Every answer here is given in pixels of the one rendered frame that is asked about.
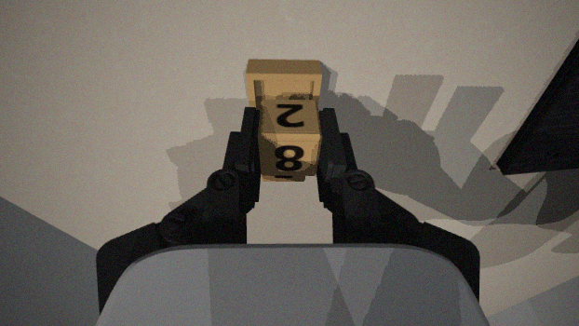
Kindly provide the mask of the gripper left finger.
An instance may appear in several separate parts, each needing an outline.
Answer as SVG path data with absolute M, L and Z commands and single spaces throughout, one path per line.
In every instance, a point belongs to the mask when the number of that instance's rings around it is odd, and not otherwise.
M 207 188 L 151 223 L 104 243 L 96 256 L 101 312 L 121 275 L 153 251 L 191 244 L 247 244 L 247 213 L 259 202 L 260 110 L 245 107 L 241 131 L 231 131 L 221 170 Z

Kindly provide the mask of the tan number cube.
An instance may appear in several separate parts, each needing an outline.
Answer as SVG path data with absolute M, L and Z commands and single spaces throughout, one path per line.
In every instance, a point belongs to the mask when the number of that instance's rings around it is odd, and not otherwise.
M 262 175 L 262 174 L 261 174 Z M 264 182 L 303 182 L 305 176 L 270 176 L 262 175 Z
M 315 176 L 322 142 L 312 100 L 263 100 L 258 128 L 262 175 Z

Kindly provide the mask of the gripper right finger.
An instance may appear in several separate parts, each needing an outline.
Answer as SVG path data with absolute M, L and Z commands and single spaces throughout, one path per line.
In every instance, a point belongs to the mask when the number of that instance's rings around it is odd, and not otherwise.
M 468 239 L 420 223 L 375 189 L 357 169 L 348 133 L 340 132 L 334 108 L 319 111 L 322 142 L 316 170 L 319 202 L 332 212 L 333 243 L 396 243 L 436 252 L 461 271 L 479 302 L 480 256 Z

